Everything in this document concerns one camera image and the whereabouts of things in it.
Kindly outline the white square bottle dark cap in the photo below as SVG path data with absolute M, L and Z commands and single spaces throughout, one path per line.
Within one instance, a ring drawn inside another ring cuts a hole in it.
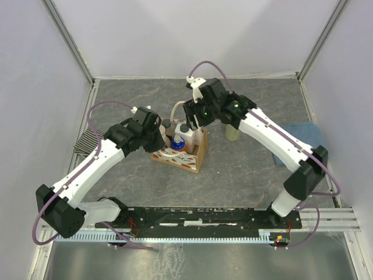
M 195 146 L 200 143 L 199 131 L 191 130 L 185 123 L 177 124 L 175 135 L 179 135 L 184 140 L 185 150 L 188 154 L 192 154 Z

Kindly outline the black white striped cloth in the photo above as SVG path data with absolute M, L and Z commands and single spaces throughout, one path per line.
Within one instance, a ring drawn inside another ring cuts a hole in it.
M 97 147 L 98 140 L 94 132 L 88 128 L 74 144 L 73 152 L 79 156 L 89 156 Z

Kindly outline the watermelon print canvas bag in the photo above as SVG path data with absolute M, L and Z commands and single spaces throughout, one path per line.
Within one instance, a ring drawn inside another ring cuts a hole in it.
M 171 110 L 171 114 L 169 119 L 171 121 L 171 128 L 166 129 L 166 134 L 169 137 L 170 141 L 175 136 L 175 129 L 177 124 L 187 124 L 184 120 L 178 120 L 174 118 L 174 114 L 178 106 L 182 105 L 184 102 L 179 101 L 177 102 L 173 109 Z M 207 151 L 207 131 L 202 128 L 197 129 L 199 131 L 199 137 L 200 137 L 200 143 L 199 145 L 195 146 L 195 149 L 192 154 L 188 154 L 186 151 L 176 151 L 170 148 L 165 148 L 163 150 L 158 150 L 157 152 L 154 152 L 151 154 L 151 158 L 153 160 L 156 160 L 158 162 L 162 162 L 168 165 L 172 165 L 175 167 L 179 167 L 185 170 L 189 170 L 194 173 L 198 173 L 200 170 L 200 167 L 203 163 L 205 153 Z

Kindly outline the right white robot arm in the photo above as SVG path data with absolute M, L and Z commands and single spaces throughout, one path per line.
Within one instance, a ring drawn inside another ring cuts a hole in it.
M 313 192 L 325 177 L 328 152 L 323 146 L 313 148 L 274 123 L 249 98 L 236 93 L 219 97 L 191 99 L 183 105 L 190 126 L 205 127 L 216 120 L 253 137 L 291 171 L 284 188 L 266 214 L 268 224 L 282 227 L 288 214 Z

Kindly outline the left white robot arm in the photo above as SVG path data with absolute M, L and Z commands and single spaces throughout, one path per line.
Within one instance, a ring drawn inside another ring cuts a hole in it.
M 83 226 L 101 222 L 124 227 L 129 215 L 118 199 L 96 202 L 82 199 L 110 168 L 131 152 L 140 147 L 149 153 L 165 148 L 160 125 L 160 118 L 153 125 L 127 119 L 111 127 L 98 147 L 72 172 L 52 187 L 39 186 L 36 190 L 37 219 L 43 219 L 63 238 L 73 236 Z

